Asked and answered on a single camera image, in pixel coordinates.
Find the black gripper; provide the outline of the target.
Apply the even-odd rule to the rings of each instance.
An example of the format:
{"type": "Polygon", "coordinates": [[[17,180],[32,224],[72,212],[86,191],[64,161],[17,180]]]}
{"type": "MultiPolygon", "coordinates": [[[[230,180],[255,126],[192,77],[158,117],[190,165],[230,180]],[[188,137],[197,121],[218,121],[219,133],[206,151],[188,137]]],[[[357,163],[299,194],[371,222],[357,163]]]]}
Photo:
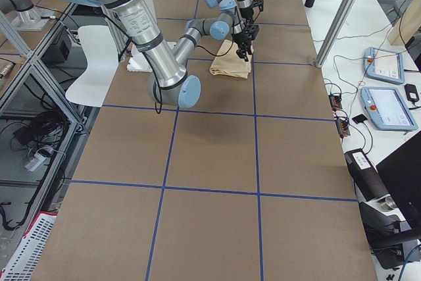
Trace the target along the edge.
{"type": "Polygon", "coordinates": [[[237,56],[245,62],[249,62],[249,56],[253,55],[254,48],[252,43],[247,44],[247,30],[234,34],[233,39],[238,46],[236,50],[237,56]]]}
{"type": "Polygon", "coordinates": [[[245,19],[246,23],[253,23],[253,15],[254,15],[254,8],[252,7],[246,7],[246,8],[240,8],[239,9],[241,13],[241,17],[245,19]]]}

